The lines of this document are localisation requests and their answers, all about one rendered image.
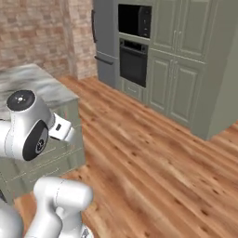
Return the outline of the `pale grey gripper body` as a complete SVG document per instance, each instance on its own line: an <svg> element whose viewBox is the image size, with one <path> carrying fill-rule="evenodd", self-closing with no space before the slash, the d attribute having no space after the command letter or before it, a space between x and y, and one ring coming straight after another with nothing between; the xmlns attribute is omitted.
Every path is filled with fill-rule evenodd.
<svg viewBox="0 0 238 238"><path fill-rule="evenodd" d="M75 140L76 140L76 131L73 127L70 128L67 136L64 139L66 142L70 143L70 144L74 144Z"/></svg>

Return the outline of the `grey fridge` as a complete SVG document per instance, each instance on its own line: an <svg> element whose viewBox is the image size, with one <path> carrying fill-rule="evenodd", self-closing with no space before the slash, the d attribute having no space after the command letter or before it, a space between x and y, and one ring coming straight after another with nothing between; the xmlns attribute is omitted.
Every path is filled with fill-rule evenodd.
<svg viewBox="0 0 238 238"><path fill-rule="evenodd" d="M98 79L113 88L119 75L118 3L117 0L92 0L95 11L96 55L113 65L96 60Z"/></svg>

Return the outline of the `green island cabinet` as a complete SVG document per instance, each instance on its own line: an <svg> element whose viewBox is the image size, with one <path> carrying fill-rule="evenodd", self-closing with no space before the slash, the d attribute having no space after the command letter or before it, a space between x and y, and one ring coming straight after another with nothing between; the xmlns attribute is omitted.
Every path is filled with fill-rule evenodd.
<svg viewBox="0 0 238 238"><path fill-rule="evenodd" d="M54 107L53 112L72 122L76 144L49 138L44 151L31 162L0 157L0 196L10 205L30 192L42 176L58 177L86 162L78 99Z"/></svg>

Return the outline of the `green drawer under oven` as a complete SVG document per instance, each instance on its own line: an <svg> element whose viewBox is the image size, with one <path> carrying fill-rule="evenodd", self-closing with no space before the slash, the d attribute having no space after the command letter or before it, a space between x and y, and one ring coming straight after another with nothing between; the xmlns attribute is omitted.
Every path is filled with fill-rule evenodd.
<svg viewBox="0 0 238 238"><path fill-rule="evenodd" d="M126 79L122 79L122 90L129 96L138 101L143 101L143 88Z"/></svg>

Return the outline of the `black built-in oven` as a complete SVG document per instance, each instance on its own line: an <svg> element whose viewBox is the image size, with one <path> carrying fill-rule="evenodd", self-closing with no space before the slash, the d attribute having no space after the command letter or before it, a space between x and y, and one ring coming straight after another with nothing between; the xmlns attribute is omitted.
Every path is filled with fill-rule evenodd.
<svg viewBox="0 0 238 238"><path fill-rule="evenodd" d="M120 75L139 86L146 86L148 46L120 39Z"/></svg>

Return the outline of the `black microwave oven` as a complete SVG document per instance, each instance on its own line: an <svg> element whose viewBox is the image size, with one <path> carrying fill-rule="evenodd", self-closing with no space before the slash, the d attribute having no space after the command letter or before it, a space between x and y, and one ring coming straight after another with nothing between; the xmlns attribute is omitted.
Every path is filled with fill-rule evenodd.
<svg viewBox="0 0 238 238"><path fill-rule="evenodd" d="M151 35L152 8L150 6L118 5L120 33L149 38Z"/></svg>

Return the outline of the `tall green cupboard run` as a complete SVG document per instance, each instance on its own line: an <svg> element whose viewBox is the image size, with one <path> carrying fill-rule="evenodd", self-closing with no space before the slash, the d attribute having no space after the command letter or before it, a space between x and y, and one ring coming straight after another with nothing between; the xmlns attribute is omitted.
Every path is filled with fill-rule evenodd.
<svg viewBox="0 0 238 238"><path fill-rule="evenodd" d="M238 0L155 0L147 101L208 140L238 121Z"/></svg>

